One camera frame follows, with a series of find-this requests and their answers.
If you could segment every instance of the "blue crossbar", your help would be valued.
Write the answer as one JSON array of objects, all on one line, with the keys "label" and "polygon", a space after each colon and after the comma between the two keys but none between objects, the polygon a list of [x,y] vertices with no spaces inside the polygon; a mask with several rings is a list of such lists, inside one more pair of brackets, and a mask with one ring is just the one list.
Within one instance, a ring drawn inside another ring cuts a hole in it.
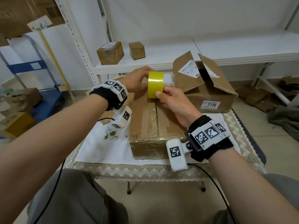
[{"label": "blue crossbar", "polygon": [[7,67],[13,74],[23,73],[23,72],[28,72],[28,71],[36,71],[36,70],[48,68],[46,63],[43,60],[26,62],[26,63],[21,63],[21,64],[12,64],[12,65],[7,65]]}]

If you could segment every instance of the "white shelf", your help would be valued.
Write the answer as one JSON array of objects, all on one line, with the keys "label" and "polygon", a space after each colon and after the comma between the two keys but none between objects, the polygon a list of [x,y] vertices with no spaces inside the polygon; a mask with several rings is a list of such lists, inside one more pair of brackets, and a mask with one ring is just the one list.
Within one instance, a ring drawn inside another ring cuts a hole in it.
[{"label": "white shelf", "polygon": [[130,55],[129,45],[122,43],[125,56],[117,65],[101,65],[99,63],[94,73],[112,74],[131,72],[136,68],[145,65],[153,68],[155,71],[172,69],[173,61],[184,53],[191,51],[194,60],[199,60],[199,51],[192,41],[191,37],[172,38],[167,40],[155,40],[142,42],[145,49],[145,58],[133,60]]},{"label": "white shelf", "polygon": [[200,52],[219,66],[299,59],[299,34],[284,30],[192,38]]}]

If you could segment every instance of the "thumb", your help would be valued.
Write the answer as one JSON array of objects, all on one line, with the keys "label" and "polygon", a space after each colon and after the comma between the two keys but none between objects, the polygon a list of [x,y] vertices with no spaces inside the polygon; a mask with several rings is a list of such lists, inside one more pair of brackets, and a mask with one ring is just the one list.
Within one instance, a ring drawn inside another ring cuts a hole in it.
[{"label": "thumb", "polygon": [[170,98],[170,96],[168,96],[165,93],[162,93],[160,91],[156,92],[156,96],[160,99],[160,101],[164,104],[167,104],[168,99]]}]

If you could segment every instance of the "roll of packing tape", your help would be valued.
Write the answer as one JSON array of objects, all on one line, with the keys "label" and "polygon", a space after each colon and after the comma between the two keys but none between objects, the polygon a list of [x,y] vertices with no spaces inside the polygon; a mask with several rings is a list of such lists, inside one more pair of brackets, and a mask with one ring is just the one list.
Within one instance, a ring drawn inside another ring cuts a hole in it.
[{"label": "roll of packing tape", "polygon": [[157,91],[163,92],[163,83],[164,83],[163,72],[150,71],[147,97],[158,99],[158,97],[156,97],[156,92]]}]

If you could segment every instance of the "person's right hand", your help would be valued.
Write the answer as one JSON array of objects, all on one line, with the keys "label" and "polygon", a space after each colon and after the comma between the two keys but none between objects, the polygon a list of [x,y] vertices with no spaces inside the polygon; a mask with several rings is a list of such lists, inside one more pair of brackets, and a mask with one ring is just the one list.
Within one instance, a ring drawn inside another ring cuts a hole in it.
[{"label": "person's right hand", "polygon": [[163,93],[158,91],[156,96],[174,112],[179,123],[187,129],[202,116],[179,88],[164,86]]}]

